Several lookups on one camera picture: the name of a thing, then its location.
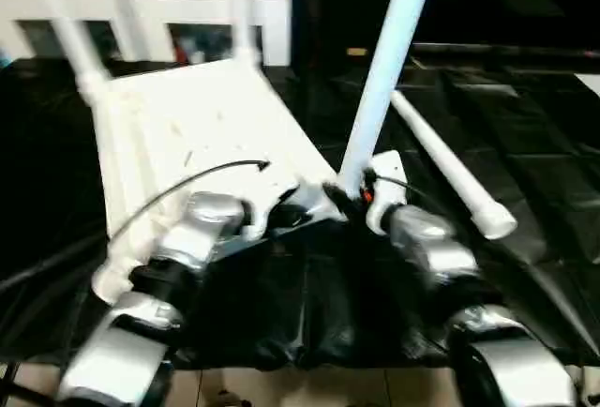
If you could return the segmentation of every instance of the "tile floor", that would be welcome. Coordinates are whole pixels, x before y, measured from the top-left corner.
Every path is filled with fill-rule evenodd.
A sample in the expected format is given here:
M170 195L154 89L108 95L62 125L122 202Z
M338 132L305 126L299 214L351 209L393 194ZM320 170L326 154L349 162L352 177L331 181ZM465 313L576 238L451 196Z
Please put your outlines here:
M58 369L21 365L16 382L51 395ZM230 394L219 394L226 388ZM254 369L178 371L167 407L459 407L450 369ZM10 399L7 407L31 407Z

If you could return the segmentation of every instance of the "white shelf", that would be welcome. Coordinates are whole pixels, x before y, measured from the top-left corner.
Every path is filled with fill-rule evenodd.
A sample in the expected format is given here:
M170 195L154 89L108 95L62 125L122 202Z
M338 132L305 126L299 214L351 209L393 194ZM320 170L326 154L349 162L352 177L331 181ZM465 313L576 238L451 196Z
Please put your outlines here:
M51 15L43 0L0 0L0 43L11 58L33 57L18 20L45 20ZM230 0L67 0L79 20L108 21L125 60L172 61L167 23L231 23ZM291 0L254 0L252 15L262 27L267 66L290 61Z

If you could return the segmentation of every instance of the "black plastic sheet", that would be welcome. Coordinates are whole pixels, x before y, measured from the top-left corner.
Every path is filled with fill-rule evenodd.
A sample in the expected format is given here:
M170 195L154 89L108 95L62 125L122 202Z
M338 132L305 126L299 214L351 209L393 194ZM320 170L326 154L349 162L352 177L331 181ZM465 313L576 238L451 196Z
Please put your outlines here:
M165 68L120 64L116 74ZM360 99L352 77L266 75L338 168ZM600 353L600 99L571 75L406 70L402 89L519 221L490 243L395 112L378 151L401 152L412 184L453 220L488 278L557 355ZM5 139L0 357L64 363L105 306L89 278L105 254L104 206L91 112L68 66L20 61L0 72ZM43 274L2 289L32 264L88 245ZM418 277L360 225L300 229L213 265L182 348L181 367L275 369L444 364Z

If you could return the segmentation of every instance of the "dark background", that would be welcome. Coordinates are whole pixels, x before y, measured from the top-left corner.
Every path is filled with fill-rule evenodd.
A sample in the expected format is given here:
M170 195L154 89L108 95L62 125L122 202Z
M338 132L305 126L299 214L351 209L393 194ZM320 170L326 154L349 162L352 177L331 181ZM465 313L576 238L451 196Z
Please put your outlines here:
M389 0L293 0L293 65L339 72L367 65ZM427 0L417 43L545 48L554 55L597 56L600 34L594 0ZM365 58L348 48L367 48Z

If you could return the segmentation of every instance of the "white pipe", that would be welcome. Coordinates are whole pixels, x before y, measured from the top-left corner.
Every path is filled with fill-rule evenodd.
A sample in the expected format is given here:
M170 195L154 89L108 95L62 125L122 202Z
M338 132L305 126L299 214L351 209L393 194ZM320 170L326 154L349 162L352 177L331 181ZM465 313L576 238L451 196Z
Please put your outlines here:
M254 34L250 22L250 1L232 0L233 57L257 63Z
M424 4L425 0L390 0L338 177L351 197L358 196Z
M488 240L495 240L513 232L517 227L517 220L506 207L494 201L435 130L398 91L392 93L392 105L404 118L462 202L471 210L471 220L481 234Z
M90 37L80 23L68 16L65 0L44 0L52 15L52 25L70 64L73 66L80 91L86 94L97 88L95 83L106 79L106 70L100 63Z

